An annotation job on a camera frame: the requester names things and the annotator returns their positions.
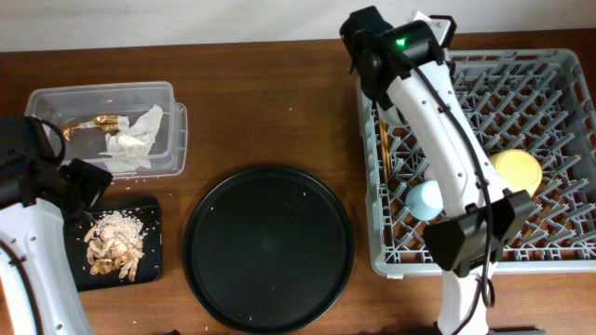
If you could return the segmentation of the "gold coffee sachet wrapper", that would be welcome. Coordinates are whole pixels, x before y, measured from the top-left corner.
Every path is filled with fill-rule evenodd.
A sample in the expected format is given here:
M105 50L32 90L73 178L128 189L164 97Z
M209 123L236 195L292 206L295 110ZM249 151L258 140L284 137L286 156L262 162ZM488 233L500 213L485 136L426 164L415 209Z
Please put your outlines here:
M123 115L98 115L89 121L64 127L61 132L64 138L70 141L76 130L91 128L98 128L104 132L126 130L129 128L129 118Z

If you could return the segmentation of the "white tissue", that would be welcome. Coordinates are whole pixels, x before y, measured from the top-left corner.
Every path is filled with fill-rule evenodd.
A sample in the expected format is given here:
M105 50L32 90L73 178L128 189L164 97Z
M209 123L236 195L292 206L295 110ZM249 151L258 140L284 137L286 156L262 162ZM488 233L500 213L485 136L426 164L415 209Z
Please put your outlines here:
M162 108L154 105L129 128L105 136L106 151L102 155L110 155L115 159L106 163L110 172L129 173L152 166L147 155L156 141L162 116Z

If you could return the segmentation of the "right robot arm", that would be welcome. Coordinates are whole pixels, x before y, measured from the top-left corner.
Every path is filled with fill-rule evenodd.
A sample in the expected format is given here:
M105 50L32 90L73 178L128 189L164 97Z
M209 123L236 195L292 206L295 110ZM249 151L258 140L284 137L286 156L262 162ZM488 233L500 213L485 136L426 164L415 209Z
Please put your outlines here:
M435 330L487 334L492 272L534 204L497 173L455 96L445 55L455 29L450 16L422 14L394 27L370 6L351 13L339 34L358 74L360 130L374 128L374 114L409 126L439 185L447 218L423 230L442 270Z

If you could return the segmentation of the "pink cup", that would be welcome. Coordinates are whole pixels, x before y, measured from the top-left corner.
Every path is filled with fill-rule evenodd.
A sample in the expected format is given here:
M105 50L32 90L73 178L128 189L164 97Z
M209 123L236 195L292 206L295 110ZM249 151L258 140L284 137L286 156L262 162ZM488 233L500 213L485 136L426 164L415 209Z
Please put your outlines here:
M432 168L430 166L427 166L423 172L423 178L425 181L434 181L435 175L434 172L432 171Z

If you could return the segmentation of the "food scraps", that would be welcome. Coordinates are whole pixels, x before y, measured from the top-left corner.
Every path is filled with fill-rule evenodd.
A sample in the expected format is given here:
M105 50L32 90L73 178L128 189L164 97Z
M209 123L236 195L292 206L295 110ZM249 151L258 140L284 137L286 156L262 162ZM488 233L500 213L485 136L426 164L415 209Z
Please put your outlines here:
M91 275L118 274L135 282L143 258L143 223L130 211L107 211L92 222L83 241Z

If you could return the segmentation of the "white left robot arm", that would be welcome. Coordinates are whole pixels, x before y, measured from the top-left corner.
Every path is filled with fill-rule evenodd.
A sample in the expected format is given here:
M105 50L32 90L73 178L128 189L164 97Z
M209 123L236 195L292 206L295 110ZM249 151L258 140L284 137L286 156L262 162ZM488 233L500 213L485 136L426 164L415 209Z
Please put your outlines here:
M112 174L78 158L63 162L34 116L1 122L1 285L17 334L89 334L68 262L63 227L88 212Z

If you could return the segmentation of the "blue cup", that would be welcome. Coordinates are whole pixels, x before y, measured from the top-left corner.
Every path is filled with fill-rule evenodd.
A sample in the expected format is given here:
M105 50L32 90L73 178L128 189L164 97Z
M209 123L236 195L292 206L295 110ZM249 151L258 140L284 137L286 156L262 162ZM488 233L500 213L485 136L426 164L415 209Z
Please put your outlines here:
M443 211L443 201L437 181L424 181L406 195L405 205L420 221L431 221Z

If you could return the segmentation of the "grey plate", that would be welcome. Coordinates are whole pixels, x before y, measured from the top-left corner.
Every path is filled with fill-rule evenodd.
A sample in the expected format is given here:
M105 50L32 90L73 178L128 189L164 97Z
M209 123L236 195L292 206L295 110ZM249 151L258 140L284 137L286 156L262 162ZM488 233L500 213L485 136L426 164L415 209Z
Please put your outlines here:
M377 102L376 110L379 115L379 118L382 119L387 125L391 127L408 126L407 120L404 118L400 110L395 105L391 105L390 107L384 109L383 106L379 102Z

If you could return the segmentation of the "yellow bowl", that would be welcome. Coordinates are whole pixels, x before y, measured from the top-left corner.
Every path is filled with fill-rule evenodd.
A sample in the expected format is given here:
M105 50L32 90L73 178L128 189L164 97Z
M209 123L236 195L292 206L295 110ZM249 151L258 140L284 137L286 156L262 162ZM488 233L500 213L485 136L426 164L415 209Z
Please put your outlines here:
M535 196L543 172L531 154L520 149L507 149L491 155L490 161L512 192L526 191L531 197Z

